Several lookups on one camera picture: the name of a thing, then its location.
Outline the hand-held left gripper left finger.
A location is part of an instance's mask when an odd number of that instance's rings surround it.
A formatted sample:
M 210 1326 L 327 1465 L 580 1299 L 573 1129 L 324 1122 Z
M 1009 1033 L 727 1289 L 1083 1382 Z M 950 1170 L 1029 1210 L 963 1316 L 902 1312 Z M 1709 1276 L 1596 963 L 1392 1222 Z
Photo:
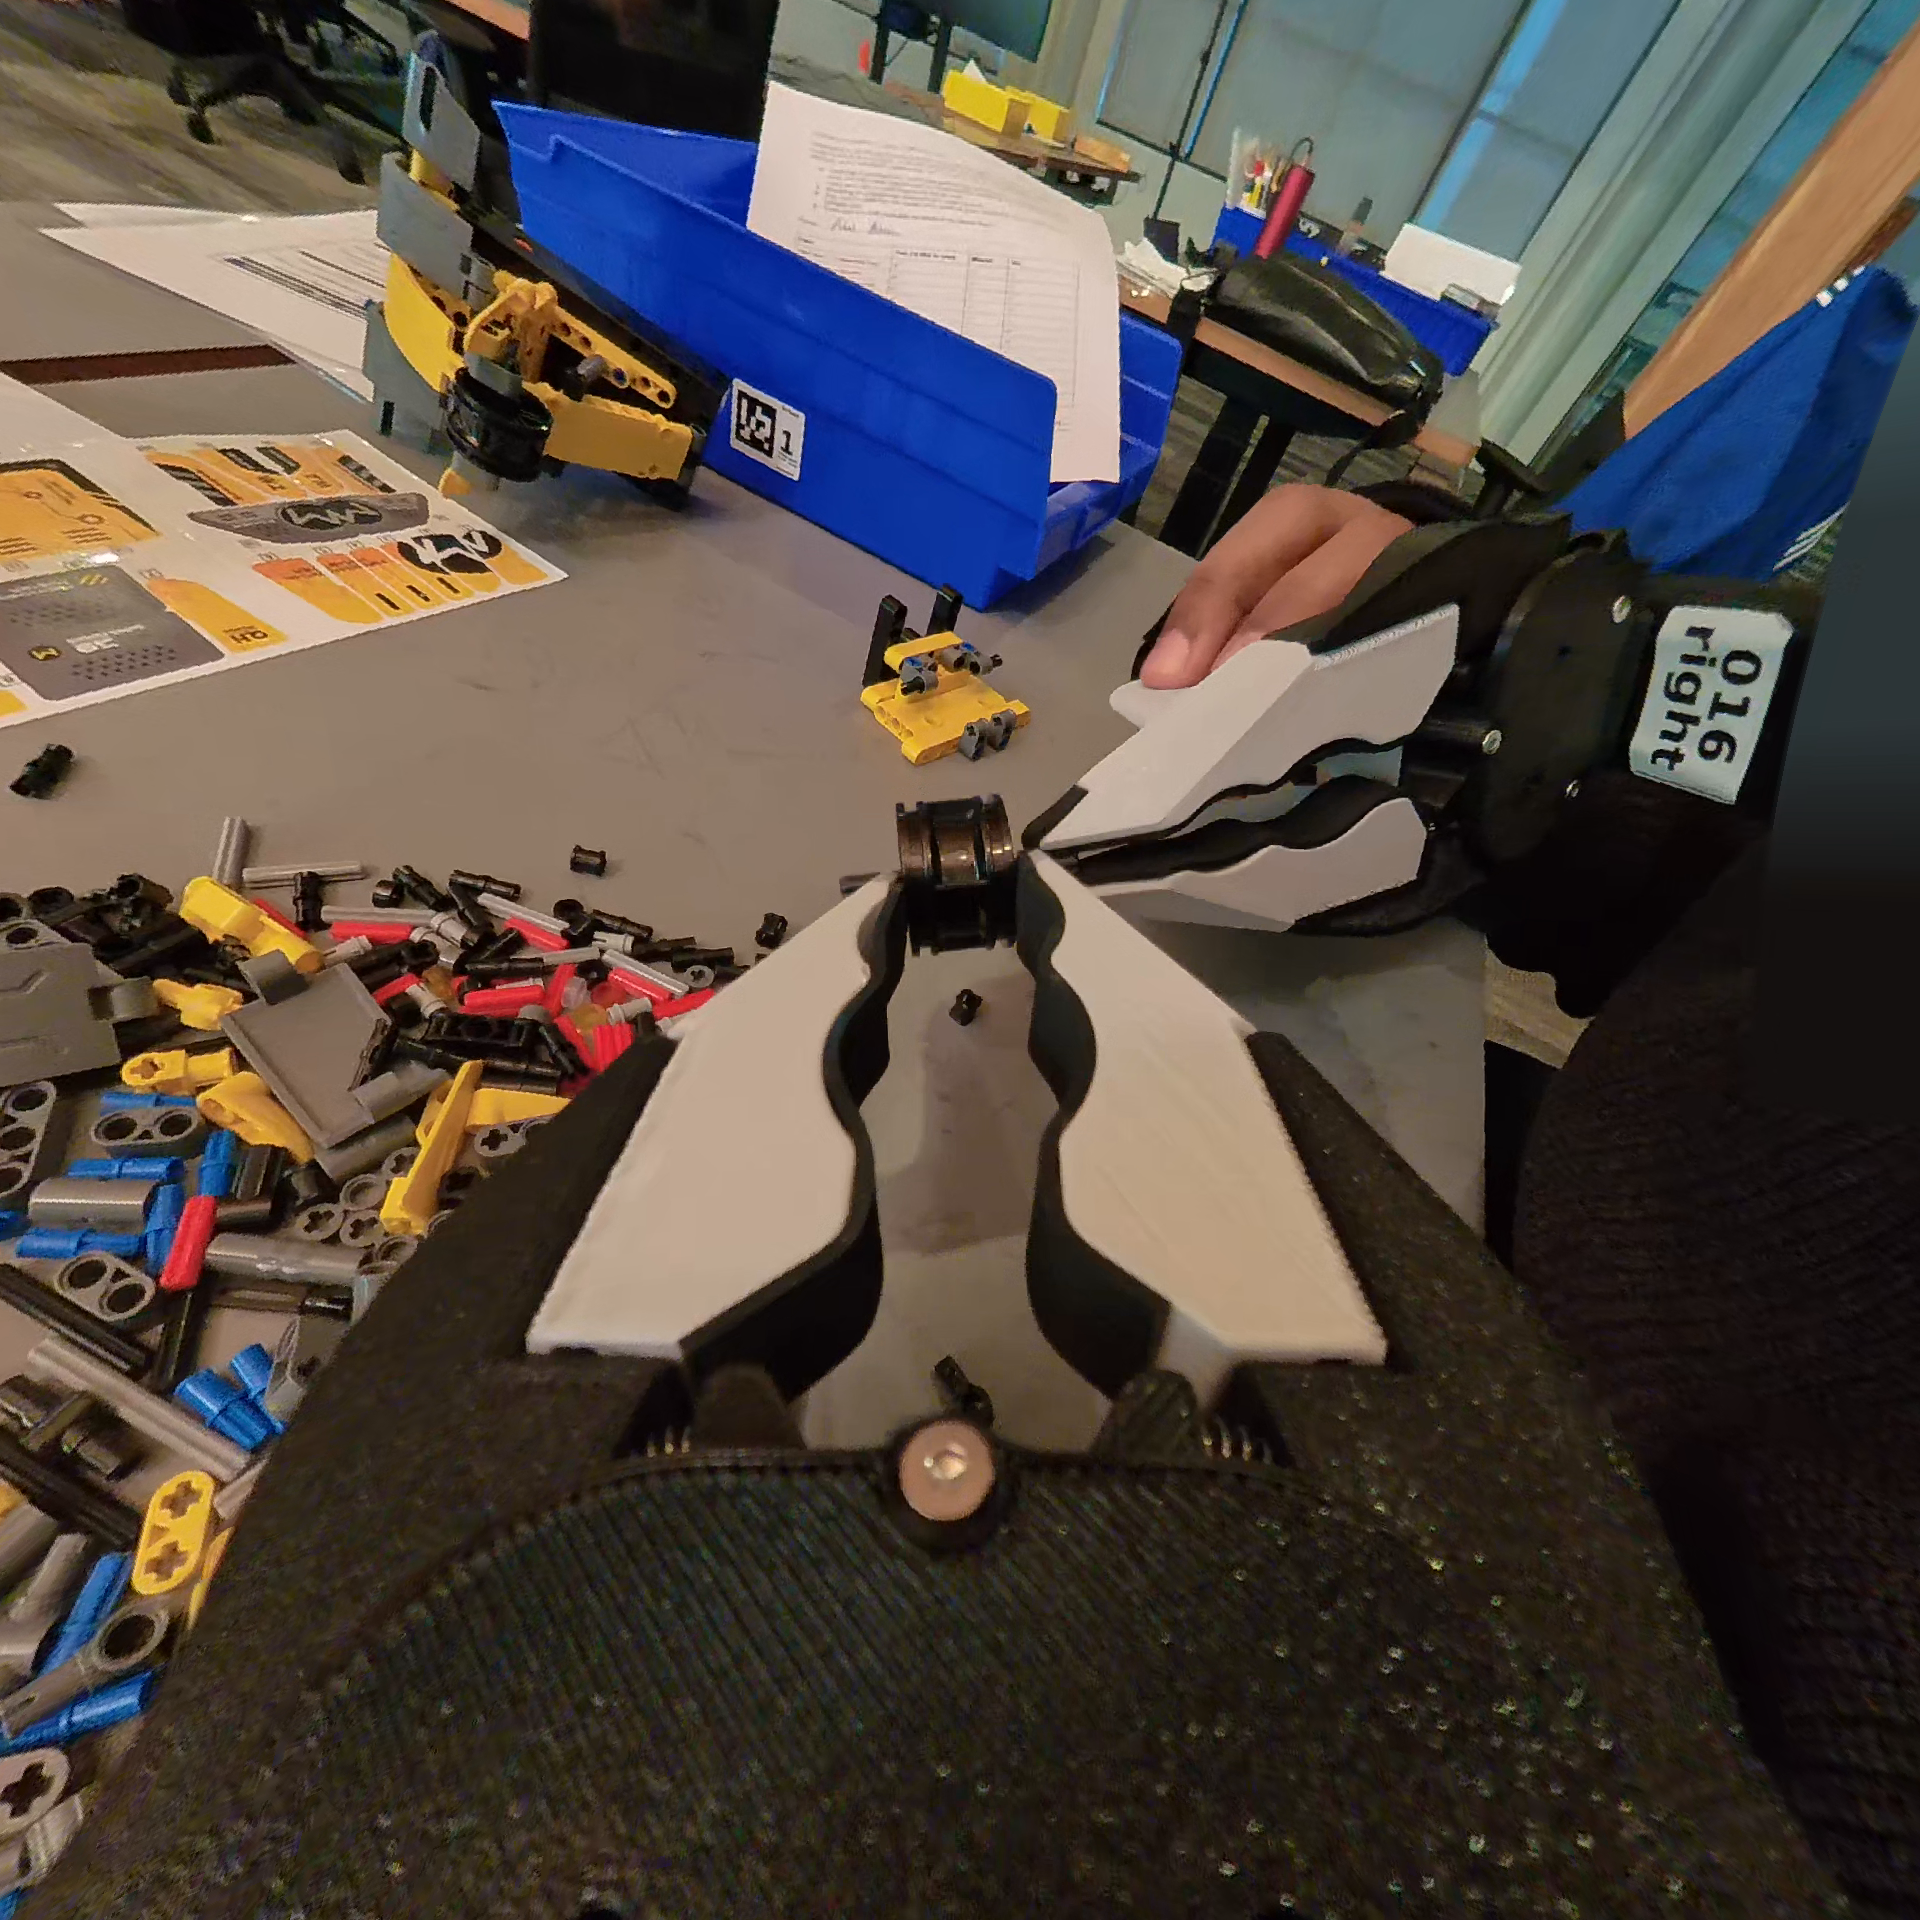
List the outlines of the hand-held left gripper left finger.
M 627 1139 L 526 1330 L 529 1353 L 779 1367 L 776 1307 L 812 1280 L 877 1312 L 874 1155 L 860 1099 L 886 1072 L 899 886 L 867 877 L 709 1000 L 670 1043 Z

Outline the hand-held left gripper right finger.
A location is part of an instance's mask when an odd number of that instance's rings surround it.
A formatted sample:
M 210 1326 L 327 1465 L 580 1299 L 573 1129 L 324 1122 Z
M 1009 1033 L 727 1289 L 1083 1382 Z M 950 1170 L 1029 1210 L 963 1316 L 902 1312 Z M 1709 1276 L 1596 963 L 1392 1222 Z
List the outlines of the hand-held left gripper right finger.
M 1077 1373 L 1384 1363 L 1274 1092 L 1274 1045 L 1059 862 L 1022 862 L 1029 1052 L 1056 1097 L 1024 1290 Z

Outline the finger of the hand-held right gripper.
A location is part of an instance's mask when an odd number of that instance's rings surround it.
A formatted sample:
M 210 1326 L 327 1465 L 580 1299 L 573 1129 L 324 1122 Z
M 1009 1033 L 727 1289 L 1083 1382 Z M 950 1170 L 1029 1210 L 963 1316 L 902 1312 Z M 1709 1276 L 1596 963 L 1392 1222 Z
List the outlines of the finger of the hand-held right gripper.
M 1387 749 L 1419 729 L 1453 667 L 1460 607 L 1436 606 L 1379 633 L 1313 650 L 1267 636 L 1170 692 L 1077 782 L 1043 850 L 1134 846 L 1182 835 L 1222 800 L 1282 785 L 1332 749 Z
M 1276 817 L 1074 850 L 1074 877 L 1134 922 L 1287 930 L 1417 880 L 1429 825 L 1400 792 L 1310 792 Z

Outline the black toy wheel rim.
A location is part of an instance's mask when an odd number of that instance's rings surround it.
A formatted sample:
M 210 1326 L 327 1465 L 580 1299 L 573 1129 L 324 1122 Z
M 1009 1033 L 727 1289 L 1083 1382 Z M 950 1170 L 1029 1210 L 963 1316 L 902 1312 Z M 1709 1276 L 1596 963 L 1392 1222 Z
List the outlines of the black toy wheel rim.
M 999 793 L 897 803 L 907 950 L 984 950 L 1017 943 L 1019 846 Z

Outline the pile of toy building parts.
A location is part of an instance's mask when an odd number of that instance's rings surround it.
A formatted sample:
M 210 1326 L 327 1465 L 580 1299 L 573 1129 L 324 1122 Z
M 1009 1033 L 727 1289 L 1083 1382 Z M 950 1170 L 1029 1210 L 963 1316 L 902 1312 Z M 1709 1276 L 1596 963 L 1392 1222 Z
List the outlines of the pile of toy building parts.
M 386 1605 L 694 1440 L 674 1359 L 526 1357 L 542 1257 L 732 949 L 539 916 L 324 933 L 196 877 L 2 900 L 2 1902 L 210 1916 L 293 1712 Z

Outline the person's right hand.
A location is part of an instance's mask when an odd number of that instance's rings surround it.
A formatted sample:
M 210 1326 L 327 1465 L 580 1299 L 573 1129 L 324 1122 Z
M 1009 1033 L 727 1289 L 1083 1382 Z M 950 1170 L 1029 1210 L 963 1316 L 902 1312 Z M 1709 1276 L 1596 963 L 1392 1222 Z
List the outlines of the person's right hand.
M 1267 487 L 1194 566 L 1146 645 L 1134 679 L 1197 685 L 1250 643 L 1343 606 L 1413 519 L 1320 482 Z

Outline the small yellow toy assembly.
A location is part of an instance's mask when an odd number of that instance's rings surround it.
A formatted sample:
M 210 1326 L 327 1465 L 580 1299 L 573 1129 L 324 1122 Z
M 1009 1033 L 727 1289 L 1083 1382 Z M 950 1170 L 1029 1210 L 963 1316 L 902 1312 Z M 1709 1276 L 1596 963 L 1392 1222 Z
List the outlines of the small yellow toy assembly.
M 899 597 L 877 603 L 860 702 L 910 765 L 999 753 L 1030 722 L 1030 707 L 994 685 L 999 657 L 956 633 L 960 610 L 960 592 L 940 587 L 914 632 Z

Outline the black bag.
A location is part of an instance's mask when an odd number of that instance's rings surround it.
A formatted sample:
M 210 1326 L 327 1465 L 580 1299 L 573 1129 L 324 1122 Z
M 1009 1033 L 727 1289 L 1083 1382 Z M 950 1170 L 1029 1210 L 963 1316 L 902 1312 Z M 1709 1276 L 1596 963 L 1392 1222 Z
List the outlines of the black bag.
M 1443 396 L 1439 357 L 1349 277 L 1303 253 L 1234 257 L 1213 273 L 1202 312 L 1396 416 L 1426 422 Z

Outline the blue plastic bin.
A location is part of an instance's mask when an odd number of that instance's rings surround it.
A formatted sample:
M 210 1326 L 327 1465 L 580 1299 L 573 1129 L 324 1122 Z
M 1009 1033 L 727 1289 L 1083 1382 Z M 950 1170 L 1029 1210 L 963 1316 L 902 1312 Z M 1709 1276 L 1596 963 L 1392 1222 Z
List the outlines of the blue plastic bin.
M 1050 383 L 753 237 L 752 142 L 494 112 L 526 237 L 732 380 L 709 469 L 970 607 L 1140 503 L 1180 387 L 1166 329 L 1117 316 L 1117 480 L 1050 482 Z

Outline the person's black sweater torso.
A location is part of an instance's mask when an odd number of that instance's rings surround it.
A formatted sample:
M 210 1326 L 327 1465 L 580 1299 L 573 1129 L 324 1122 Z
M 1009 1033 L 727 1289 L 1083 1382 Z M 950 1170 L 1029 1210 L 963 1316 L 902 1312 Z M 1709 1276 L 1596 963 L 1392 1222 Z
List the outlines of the person's black sweater torso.
M 1916 1915 L 1916 1122 L 1747 1087 L 1762 849 L 1589 1023 L 1513 1266 L 1620 1432 L 1739 1720 L 1859 1916 Z

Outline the wooden railing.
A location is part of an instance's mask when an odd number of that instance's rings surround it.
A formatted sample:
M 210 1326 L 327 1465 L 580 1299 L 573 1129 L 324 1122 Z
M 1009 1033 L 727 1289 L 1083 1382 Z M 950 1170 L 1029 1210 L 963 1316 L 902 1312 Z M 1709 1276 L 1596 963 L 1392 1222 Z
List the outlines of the wooden railing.
M 1916 186 L 1916 27 L 1840 115 L 1789 187 L 1623 396 L 1623 433 L 1697 392 L 1766 330 L 1870 263 Z

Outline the black light stand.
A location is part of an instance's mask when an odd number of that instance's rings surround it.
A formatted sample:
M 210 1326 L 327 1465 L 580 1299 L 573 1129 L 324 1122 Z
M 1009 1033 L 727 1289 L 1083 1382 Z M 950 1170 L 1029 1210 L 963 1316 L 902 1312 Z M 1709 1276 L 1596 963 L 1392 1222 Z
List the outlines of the black light stand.
M 1174 136 L 1166 145 L 1166 173 L 1170 173 L 1174 166 L 1190 163 L 1197 150 L 1197 140 L 1202 135 L 1202 122 L 1212 112 L 1213 92 L 1220 86 L 1226 59 L 1234 47 L 1234 35 L 1240 25 L 1240 16 L 1244 15 L 1244 2 L 1213 2 L 1209 30 L 1202 37 L 1202 53 L 1194 65 L 1190 86 L 1184 93 L 1184 106 L 1180 112 L 1180 122 L 1174 129 Z

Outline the yellow box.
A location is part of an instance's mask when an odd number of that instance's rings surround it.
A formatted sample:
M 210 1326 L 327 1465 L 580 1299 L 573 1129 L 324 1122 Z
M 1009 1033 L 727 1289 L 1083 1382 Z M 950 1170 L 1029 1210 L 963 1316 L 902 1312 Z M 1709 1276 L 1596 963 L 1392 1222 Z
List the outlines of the yellow box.
M 989 80 L 976 69 L 944 72 L 940 82 L 942 106 L 999 136 L 1036 136 L 1043 142 L 1067 145 L 1074 140 L 1074 115 L 1019 86 Z

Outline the yellow grey sticker sheet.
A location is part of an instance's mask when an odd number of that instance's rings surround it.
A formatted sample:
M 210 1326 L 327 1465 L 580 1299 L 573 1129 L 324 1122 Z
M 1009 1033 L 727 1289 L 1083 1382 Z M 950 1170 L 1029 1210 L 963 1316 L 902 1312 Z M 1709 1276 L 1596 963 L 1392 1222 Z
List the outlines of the yellow grey sticker sheet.
M 562 579 L 353 433 L 17 446 L 2 450 L 2 729 Z

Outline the white printed paper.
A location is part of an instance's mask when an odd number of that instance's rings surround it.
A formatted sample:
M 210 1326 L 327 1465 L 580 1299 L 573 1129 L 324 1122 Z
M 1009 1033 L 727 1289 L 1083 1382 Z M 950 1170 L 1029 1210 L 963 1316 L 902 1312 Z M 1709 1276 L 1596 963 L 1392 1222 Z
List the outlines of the white printed paper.
M 247 326 L 272 346 L 372 399 L 366 312 L 392 253 L 376 212 L 223 215 L 187 205 L 59 202 L 54 242 Z

